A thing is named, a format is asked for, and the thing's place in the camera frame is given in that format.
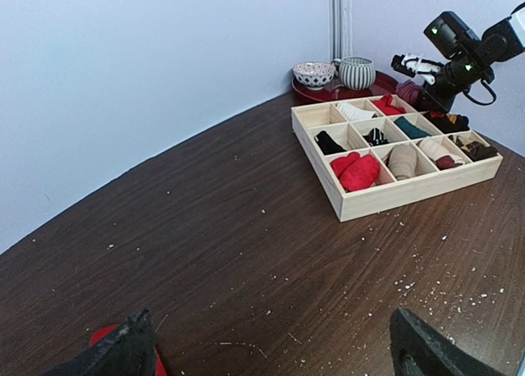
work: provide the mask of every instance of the wall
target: wall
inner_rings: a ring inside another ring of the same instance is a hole
[[[330,55],[329,0],[0,0],[0,252]]]
[[[422,33],[443,11],[455,11],[478,36],[525,0],[352,0],[354,54],[372,58],[379,70],[398,80],[408,77],[393,72],[395,54],[415,53],[444,61],[439,51]],[[462,94],[453,110],[469,116],[472,128],[525,155],[525,53],[494,66],[492,88],[498,100],[490,107],[478,107]],[[472,95],[488,101],[481,87]]]

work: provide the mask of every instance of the teal sock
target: teal sock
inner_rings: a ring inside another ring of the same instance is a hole
[[[426,131],[423,131],[417,128],[414,124],[409,122],[404,117],[400,117],[394,122],[406,135],[409,136],[411,140],[416,140],[417,138],[425,138],[430,136]]]

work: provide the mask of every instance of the table surface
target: table surface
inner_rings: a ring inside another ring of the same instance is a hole
[[[339,223],[291,132],[297,103],[149,159],[2,254],[0,374],[38,374],[148,308],[172,375],[388,375],[398,306],[511,374],[525,159],[500,147],[494,180]]]

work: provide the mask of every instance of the clothing item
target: clothing item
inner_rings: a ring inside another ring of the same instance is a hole
[[[411,140],[416,140],[417,138],[425,138],[426,136],[430,136],[430,134],[428,134],[426,131],[417,128],[405,117],[400,117],[399,119],[396,119],[394,123],[402,130],[402,132],[408,135]]]
[[[392,94],[385,94],[381,97],[381,99],[378,99],[377,101],[372,101],[374,105],[376,105],[381,112],[385,113],[387,116],[392,115],[402,115],[403,113],[406,113],[404,108],[402,107],[396,107],[392,103],[394,102],[394,97]]]
[[[419,93],[421,93],[421,86],[416,85],[411,80],[407,80],[406,82],[397,85],[395,93],[408,104],[415,106],[418,101]]]
[[[322,153],[325,155],[343,153],[346,150],[341,148],[329,135],[326,131],[321,131],[316,135],[315,141],[319,145]]]
[[[352,152],[348,156],[336,158],[330,163],[331,169],[334,170],[337,178],[340,178],[345,169],[358,161],[360,157],[359,153]]]
[[[341,185],[347,191],[367,189],[377,180],[380,170],[379,162],[367,154],[346,168],[340,178]]]
[[[407,144],[398,144],[390,152],[388,168],[398,181],[416,176],[418,152]]]
[[[358,108],[351,103],[338,103],[337,110],[340,114],[349,122],[355,122],[356,120],[367,120],[377,116],[376,111],[367,111],[365,109]]]
[[[435,111],[428,111],[423,116],[445,134],[469,130],[468,117],[466,116],[447,115]]]
[[[448,169],[465,164],[464,159],[456,154],[451,153],[445,146],[438,144],[432,138],[425,138],[419,142],[418,146],[424,154],[426,154],[436,163],[439,169]],[[443,157],[450,157],[453,163],[450,164],[450,161],[447,158],[441,160]]]
[[[473,161],[480,161],[498,155],[498,149],[494,146],[486,146],[477,140],[464,140],[460,136],[456,136],[455,140],[453,135],[451,135],[450,138]]]
[[[363,136],[363,138],[370,146],[388,144],[388,139],[385,137],[385,134],[383,134],[378,128],[372,128],[367,135]]]

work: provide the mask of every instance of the wooden box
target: wooden box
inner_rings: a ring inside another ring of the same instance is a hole
[[[386,116],[371,103],[374,99],[379,98],[345,100],[345,102],[352,103],[358,108],[377,112],[377,118],[357,122],[347,122],[337,110],[336,103],[316,103],[292,108],[294,132],[340,221],[344,222],[397,208],[480,181],[486,181],[495,176],[503,159],[500,154],[493,158],[474,162],[449,139],[449,135],[461,135],[463,138],[477,140],[488,145],[479,134],[474,131],[465,131],[444,135],[422,113],[416,112],[405,101],[394,96],[395,105],[405,108],[407,112],[402,116],[429,133],[433,140],[466,161],[461,167],[440,171],[434,162],[420,150],[418,147],[419,140],[411,140],[394,124],[394,120],[399,116]],[[389,144],[374,147],[368,144],[363,135],[366,135],[374,127],[385,133]],[[320,131],[326,131],[347,152],[324,155],[314,139]],[[408,144],[417,151],[418,164],[415,177],[398,181],[382,161],[397,144]],[[356,151],[361,155],[371,154],[379,161],[381,171],[374,186],[355,192],[346,192],[343,189],[331,169],[330,161],[346,156],[350,151]]]

